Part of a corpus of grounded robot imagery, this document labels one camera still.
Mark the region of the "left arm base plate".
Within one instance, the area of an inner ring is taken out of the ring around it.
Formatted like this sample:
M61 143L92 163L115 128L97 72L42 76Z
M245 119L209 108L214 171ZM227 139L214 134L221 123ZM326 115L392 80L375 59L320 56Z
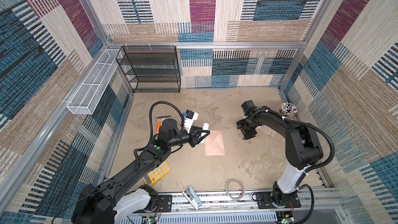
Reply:
M172 195L158 195L151 197L148 206L145 210L149 213L163 212L169 213L172 209L173 196Z

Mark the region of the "white glue stick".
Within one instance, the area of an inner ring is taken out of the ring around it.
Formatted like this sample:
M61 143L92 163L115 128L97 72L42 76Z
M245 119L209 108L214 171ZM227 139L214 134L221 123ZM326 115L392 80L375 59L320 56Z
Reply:
M205 143L205 139L207 138L207 136L209 136L210 131L209 129L209 124L208 123L204 123L203 127L202 127L202 133L201 133L201 137L200 137L200 143L204 144Z

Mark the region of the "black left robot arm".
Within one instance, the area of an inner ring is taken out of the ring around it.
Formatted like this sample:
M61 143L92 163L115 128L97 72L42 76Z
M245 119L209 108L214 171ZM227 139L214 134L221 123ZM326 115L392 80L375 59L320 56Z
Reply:
M195 147L210 131L196 127L194 112L177 112L181 123L169 118L160 126L158 134L151 134L145 147L133 151L134 161L107 181L94 187L86 186L79 199L72 203L74 224L115 224L136 211L153 211L158 205L158 193L148 185L129 190L145 175L159 167L173 153L172 148L189 144Z

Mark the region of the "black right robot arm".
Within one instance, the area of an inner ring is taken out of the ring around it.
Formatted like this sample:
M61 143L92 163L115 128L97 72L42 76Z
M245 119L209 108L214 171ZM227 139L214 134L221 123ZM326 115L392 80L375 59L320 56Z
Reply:
M287 165L282 176L274 182L270 202L283 208L297 198L299 185L312 170L328 165L335 156L331 138L318 127L290 120L267 106L255 106L245 101L241 108L245 118L236 123L245 140L257 135L257 128L267 126L285 138Z

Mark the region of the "pink envelope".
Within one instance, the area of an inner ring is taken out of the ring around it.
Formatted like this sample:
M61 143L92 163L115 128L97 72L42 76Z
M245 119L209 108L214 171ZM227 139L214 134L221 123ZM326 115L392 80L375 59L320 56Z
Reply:
M220 130L212 130L210 135L205 139L205 155L206 156L224 156L225 147L223 132Z

